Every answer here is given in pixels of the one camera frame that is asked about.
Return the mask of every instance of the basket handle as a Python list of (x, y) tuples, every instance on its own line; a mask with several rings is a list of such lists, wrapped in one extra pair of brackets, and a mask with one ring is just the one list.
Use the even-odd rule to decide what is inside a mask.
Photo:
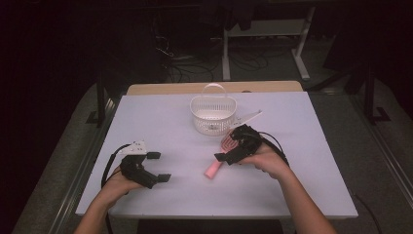
[(224, 89), (224, 87), (222, 87), (220, 84), (216, 84), (216, 83), (207, 84), (207, 85), (204, 87), (204, 89), (203, 89), (202, 95), (204, 95), (204, 91), (205, 91), (207, 88), (210, 88), (210, 87), (218, 87), (218, 88), (220, 88), (222, 91), (224, 91), (225, 97), (227, 97), (227, 91)]

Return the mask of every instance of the pink object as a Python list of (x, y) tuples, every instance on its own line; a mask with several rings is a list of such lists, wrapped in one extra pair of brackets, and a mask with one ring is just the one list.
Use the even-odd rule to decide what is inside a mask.
[[(221, 152), (222, 153), (227, 153), (231, 149), (237, 147), (238, 142), (234, 141), (230, 137), (230, 133), (228, 133), (224, 138), (221, 140)], [(213, 179), (215, 174), (218, 172), (219, 167), (221, 167), (222, 162), (219, 162), (218, 160), (214, 160), (213, 163), (206, 169), (204, 172), (204, 175), (209, 178)]]

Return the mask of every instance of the floor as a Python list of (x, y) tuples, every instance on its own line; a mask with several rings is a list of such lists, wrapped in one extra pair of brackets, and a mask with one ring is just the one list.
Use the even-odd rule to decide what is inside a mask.
[[(303, 88), (310, 88), (335, 74), (322, 68), (333, 39), (310, 38), (302, 58), (311, 79), (302, 81), (289, 52), (296, 41), (282, 37), (230, 42), (232, 81), (297, 80)], [(210, 53), (199, 56), (175, 52), (167, 82), (221, 81), (219, 43), (210, 48)], [(375, 106), (383, 107), (392, 121), (372, 126), (362, 114), (363, 91), (355, 96), (343, 91), (347, 79), (309, 93), (359, 214), (357, 218), (332, 222), (339, 233), (411, 233), (412, 185), (407, 178), (413, 177), (412, 120), (399, 107), (389, 88), (377, 81)], [(96, 111), (95, 86), (85, 93), (14, 233), (73, 232), (80, 220), (74, 214), (77, 202), (115, 110), (116, 101), (109, 101), (102, 127), (87, 124), (90, 113)], [(138, 225), (136, 220), (123, 218), (112, 218), (112, 223), (115, 233), (135, 233)], [(283, 219), (282, 227), (284, 233), (294, 233), (290, 219)]]

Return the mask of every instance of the person's right hand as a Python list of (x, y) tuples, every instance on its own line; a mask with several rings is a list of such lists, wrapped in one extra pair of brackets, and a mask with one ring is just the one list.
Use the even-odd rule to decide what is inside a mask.
[(291, 172), (285, 161), (265, 143), (262, 143), (255, 154), (245, 157), (239, 164), (253, 164), (256, 169), (268, 173), (275, 179)]

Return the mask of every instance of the white table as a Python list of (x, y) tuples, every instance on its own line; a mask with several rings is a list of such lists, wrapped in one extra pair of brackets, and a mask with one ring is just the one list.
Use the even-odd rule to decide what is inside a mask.
[[(135, 218), (282, 218), (290, 213), (278, 182), (250, 165), (223, 165), (214, 179), (204, 171), (219, 152), (222, 136), (198, 133), (186, 95), (122, 98), (76, 214), (83, 215), (100, 189), (110, 155), (121, 145), (144, 140), (159, 160), (145, 160), (154, 174), (171, 174), (167, 183), (124, 196), (112, 215)], [(237, 115), (261, 109), (248, 124), (278, 139), (304, 187), (328, 218), (356, 217), (350, 197), (315, 110), (305, 92), (233, 93)], [(112, 169), (120, 164), (117, 157)]]

